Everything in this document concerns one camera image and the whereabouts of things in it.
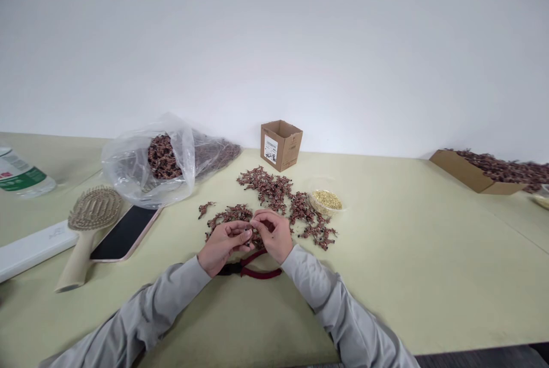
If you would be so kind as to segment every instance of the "hairbrush handle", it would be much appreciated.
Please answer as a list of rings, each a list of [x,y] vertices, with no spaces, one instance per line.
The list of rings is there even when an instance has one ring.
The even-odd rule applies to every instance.
[[[86,283],[86,273],[90,264],[93,238],[97,231],[78,232],[78,242],[70,254],[67,265],[59,277],[55,292],[66,292]]]

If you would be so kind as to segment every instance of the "label on box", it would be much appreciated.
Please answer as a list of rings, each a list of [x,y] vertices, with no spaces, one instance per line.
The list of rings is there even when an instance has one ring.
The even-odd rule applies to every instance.
[[[263,155],[272,163],[276,163],[276,153],[279,149],[279,143],[265,135],[265,146],[263,148]]]

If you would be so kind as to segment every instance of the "bottle label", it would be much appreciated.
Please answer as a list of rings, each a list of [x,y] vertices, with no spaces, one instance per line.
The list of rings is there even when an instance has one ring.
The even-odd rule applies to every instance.
[[[0,189],[20,191],[46,179],[40,169],[30,166],[14,151],[0,155]]]

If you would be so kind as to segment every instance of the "white wall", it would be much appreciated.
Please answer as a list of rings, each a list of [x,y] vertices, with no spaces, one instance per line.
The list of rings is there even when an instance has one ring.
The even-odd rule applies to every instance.
[[[549,160],[549,0],[0,0],[0,130]]]

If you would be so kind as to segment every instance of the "gray sleeve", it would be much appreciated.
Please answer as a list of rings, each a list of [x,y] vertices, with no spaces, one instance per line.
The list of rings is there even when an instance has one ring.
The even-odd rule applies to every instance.
[[[144,350],[162,339],[177,315],[210,281],[196,256],[172,265],[102,326],[72,348],[42,361],[39,368],[131,367]]]
[[[331,334],[345,366],[419,368],[395,333],[351,296],[339,274],[313,255],[296,245],[282,269]]]

